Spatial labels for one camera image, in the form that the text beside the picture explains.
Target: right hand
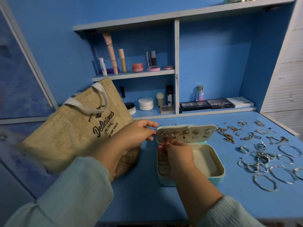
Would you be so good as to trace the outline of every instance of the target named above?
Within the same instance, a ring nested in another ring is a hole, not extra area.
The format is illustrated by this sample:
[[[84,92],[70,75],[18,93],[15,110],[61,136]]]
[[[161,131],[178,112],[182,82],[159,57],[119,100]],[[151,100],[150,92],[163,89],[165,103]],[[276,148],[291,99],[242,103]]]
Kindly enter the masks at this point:
[[[167,139],[158,146],[158,160],[167,161],[172,173],[195,166],[194,154],[190,145],[175,139]]]

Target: concealer tube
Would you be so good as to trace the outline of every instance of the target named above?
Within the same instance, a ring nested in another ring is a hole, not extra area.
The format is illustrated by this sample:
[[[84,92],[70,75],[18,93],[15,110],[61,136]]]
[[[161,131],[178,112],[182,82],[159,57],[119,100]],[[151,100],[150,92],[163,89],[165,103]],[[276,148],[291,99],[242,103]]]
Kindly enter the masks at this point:
[[[119,49],[118,51],[119,51],[119,57],[121,60],[122,70],[123,70],[123,72],[127,72],[123,48]]]
[[[116,61],[114,47],[113,47],[113,43],[112,43],[112,36],[110,33],[102,33],[102,35],[104,37],[104,40],[105,40],[105,43],[106,43],[106,46],[108,49],[109,57],[111,58],[114,73],[118,74],[117,61]]]

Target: jute tote bag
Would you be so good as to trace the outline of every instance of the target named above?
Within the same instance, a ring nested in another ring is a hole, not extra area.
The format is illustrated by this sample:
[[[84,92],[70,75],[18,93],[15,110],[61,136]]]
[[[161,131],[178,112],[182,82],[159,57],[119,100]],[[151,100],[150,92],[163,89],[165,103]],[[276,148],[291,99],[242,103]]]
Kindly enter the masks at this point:
[[[18,147],[54,172],[61,172],[78,156],[94,151],[133,119],[109,77],[69,98]],[[127,172],[140,147],[123,156],[115,178]]]

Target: light blue sleeve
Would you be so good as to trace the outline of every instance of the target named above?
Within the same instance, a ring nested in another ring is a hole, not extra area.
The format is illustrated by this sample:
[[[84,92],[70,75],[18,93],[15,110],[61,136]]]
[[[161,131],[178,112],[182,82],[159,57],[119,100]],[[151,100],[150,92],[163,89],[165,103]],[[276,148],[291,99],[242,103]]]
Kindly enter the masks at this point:
[[[18,209],[5,227],[92,227],[113,197],[105,166],[91,157],[78,157],[42,197]]]
[[[199,222],[198,227],[252,227],[264,226],[230,196],[224,196]]]

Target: purple tube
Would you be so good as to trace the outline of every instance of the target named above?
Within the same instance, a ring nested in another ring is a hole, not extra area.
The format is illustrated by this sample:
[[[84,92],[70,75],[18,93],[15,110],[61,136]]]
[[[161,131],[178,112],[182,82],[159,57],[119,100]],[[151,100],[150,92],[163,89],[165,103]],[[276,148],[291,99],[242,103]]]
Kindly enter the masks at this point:
[[[106,69],[107,73],[114,73],[114,70],[112,68],[107,68]]]

